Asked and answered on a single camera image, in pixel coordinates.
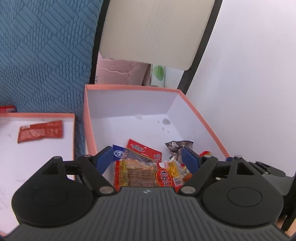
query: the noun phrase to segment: red oval label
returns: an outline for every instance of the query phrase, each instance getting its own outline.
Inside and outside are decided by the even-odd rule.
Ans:
[[[163,168],[157,170],[156,180],[161,187],[171,187],[173,183],[171,175]]]

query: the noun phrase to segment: white logo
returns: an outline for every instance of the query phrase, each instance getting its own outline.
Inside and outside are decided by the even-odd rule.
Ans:
[[[145,191],[143,191],[143,193],[145,193],[145,194],[149,194],[149,193],[151,193],[152,191],[150,191],[150,190],[145,190]]]
[[[114,151],[114,155],[118,158],[122,158],[124,156],[124,152],[123,151]]]

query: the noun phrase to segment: blue label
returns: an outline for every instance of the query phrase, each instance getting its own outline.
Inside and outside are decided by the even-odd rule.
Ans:
[[[126,149],[121,146],[113,145],[113,160],[119,161],[121,158],[124,157]]]

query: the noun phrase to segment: patterned fabric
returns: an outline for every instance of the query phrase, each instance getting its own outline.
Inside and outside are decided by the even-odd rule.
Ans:
[[[75,113],[75,156],[85,152],[83,90],[102,2],[0,0],[0,105]]]

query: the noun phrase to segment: open box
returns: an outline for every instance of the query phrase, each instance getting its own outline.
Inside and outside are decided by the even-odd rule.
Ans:
[[[63,138],[17,143],[21,126],[57,120],[63,121]],[[74,124],[74,114],[0,114],[0,234],[18,226],[11,208],[14,192],[53,156],[65,161],[74,159]]]
[[[229,154],[199,112],[180,90],[146,86],[86,85],[84,128],[87,151],[97,154],[106,146],[125,147],[129,139],[162,152],[165,143],[193,141],[196,153],[210,151],[224,161]],[[108,168],[104,177],[111,183]]]

